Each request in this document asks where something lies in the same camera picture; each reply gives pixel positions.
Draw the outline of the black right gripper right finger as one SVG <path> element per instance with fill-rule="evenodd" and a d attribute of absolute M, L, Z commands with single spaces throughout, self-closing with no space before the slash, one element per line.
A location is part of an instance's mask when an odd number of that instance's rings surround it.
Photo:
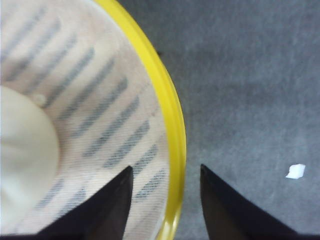
<path fill-rule="evenodd" d="M 210 240 L 298 240 L 296 231 L 247 200 L 206 165 L 200 196 Z"/>

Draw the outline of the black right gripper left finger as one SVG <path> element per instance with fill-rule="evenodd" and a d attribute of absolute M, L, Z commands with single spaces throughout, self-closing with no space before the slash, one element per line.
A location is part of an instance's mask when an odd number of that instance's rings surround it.
<path fill-rule="evenodd" d="M 88 200 L 41 230 L 40 240 L 121 240 L 132 201 L 133 168 L 127 166 Z"/>

